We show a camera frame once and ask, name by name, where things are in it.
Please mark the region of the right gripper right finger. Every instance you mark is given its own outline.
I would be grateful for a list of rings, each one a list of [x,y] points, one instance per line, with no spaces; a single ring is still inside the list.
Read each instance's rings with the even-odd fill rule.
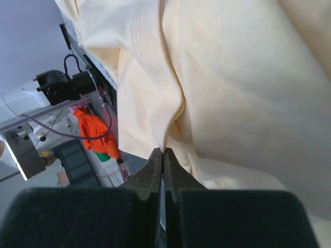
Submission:
[[[163,153],[163,180],[167,202],[177,201],[180,190],[206,190],[180,165],[171,148],[166,148]]]

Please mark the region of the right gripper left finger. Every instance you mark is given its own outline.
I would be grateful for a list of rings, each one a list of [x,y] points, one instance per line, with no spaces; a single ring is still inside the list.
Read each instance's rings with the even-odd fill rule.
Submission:
[[[126,182],[122,189],[132,190],[142,201],[147,201],[153,195],[159,195],[162,171],[162,152],[155,148],[145,165]]]

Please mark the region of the pale yellow t shirt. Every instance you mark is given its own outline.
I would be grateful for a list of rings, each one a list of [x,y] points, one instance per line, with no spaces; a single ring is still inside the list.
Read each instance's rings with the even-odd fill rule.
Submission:
[[[330,1],[57,1],[117,87],[119,148],[275,176],[330,219]]]

